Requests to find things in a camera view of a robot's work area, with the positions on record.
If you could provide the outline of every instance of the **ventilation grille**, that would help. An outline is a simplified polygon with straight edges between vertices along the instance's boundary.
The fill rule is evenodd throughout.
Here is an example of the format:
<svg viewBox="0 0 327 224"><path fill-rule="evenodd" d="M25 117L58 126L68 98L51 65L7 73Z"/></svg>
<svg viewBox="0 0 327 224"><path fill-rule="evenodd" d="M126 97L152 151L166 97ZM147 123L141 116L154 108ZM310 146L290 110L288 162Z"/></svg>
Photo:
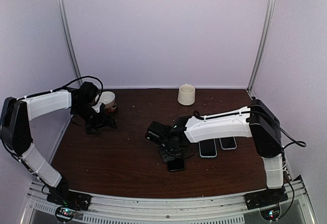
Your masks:
<svg viewBox="0 0 327 224"><path fill-rule="evenodd" d="M144 222L144 221L124 221L124 220L114 220L112 218L106 218L106 217L99 217L99 216L91 216L84 214L83 216L83 222L87 224L160 224L160 223L167 223L162 221L156 221L156 222ZM225 217L225 218L217 218L217 219L211 219L208 221L199 221L199 222L182 222L182 221L172 221L169 222L171 224L245 224L244 222L244 216L243 215L237 215L232 217Z"/></svg>
<svg viewBox="0 0 327 224"><path fill-rule="evenodd" d="M49 206L47 204L42 204L42 203L35 203L34 209L40 210L49 214L55 214L55 208L52 206Z"/></svg>

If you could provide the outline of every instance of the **robotic arm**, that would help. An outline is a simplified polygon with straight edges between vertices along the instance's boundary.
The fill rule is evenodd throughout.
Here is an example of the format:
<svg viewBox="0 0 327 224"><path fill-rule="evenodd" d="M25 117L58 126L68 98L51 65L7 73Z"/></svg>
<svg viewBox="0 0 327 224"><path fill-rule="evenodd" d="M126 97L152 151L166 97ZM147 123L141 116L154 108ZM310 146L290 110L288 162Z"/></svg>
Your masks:
<svg viewBox="0 0 327 224"><path fill-rule="evenodd" d="M79 89L63 88L5 99L0 124L0 139L8 152L36 175L49 188L47 200L75 210L87 210L90 196L69 191L68 181L60 175L39 153L33 144L29 122L42 115L61 109L71 109L73 116L85 121L87 134L99 135L104 126L117 128L112 116L105 113L105 105L95 98L101 95L91 82L84 82Z"/></svg>
<svg viewBox="0 0 327 224"><path fill-rule="evenodd" d="M148 140L159 145L164 162L183 157L190 143L226 137L253 137L256 151L264 161L265 194L275 198L272 202L286 200L279 120L261 100L253 100L250 106L227 113L200 116L195 111L193 116L178 118L173 126L154 121L146 133Z"/></svg>

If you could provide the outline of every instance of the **phone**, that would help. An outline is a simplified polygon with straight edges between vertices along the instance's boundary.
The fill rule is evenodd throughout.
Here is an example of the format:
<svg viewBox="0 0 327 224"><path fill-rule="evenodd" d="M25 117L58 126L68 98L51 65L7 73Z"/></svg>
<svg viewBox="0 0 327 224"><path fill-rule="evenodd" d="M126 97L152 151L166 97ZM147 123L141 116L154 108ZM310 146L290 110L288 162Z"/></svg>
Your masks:
<svg viewBox="0 0 327 224"><path fill-rule="evenodd" d="M219 141L222 150L235 150L237 148L234 137L220 138Z"/></svg>
<svg viewBox="0 0 327 224"><path fill-rule="evenodd" d="M167 163L169 172L183 171L186 169L184 159L173 159Z"/></svg>
<svg viewBox="0 0 327 224"><path fill-rule="evenodd" d="M199 142L200 157L215 158L217 156L217 147L215 139Z"/></svg>

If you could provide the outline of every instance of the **phone screen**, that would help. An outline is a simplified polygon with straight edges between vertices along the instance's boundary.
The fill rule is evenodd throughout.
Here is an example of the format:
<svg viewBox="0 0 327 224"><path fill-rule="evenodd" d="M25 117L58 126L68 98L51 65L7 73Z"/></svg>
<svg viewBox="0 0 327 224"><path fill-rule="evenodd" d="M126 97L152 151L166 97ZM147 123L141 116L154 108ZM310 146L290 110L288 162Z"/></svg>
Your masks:
<svg viewBox="0 0 327 224"><path fill-rule="evenodd" d="M200 141L199 147L201 157L213 158L217 156L216 142L214 139Z"/></svg>
<svg viewBox="0 0 327 224"><path fill-rule="evenodd" d="M182 171L186 168L184 159L174 159L167 163L169 172Z"/></svg>
<svg viewBox="0 0 327 224"><path fill-rule="evenodd" d="M236 141L234 137L220 138L221 149L236 149Z"/></svg>

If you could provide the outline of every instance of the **white cup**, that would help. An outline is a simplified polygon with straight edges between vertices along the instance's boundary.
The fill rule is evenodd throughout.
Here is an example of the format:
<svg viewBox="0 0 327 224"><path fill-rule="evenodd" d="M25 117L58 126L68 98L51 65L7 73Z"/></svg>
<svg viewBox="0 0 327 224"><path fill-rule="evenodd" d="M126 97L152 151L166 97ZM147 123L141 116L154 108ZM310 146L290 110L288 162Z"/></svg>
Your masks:
<svg viewBox="0 0 327 224"><path fill-rule="evenodd" d="M192 105L195 102L195 87L190 84L183 84L178 90L178 103L181 105Z"/></svg>

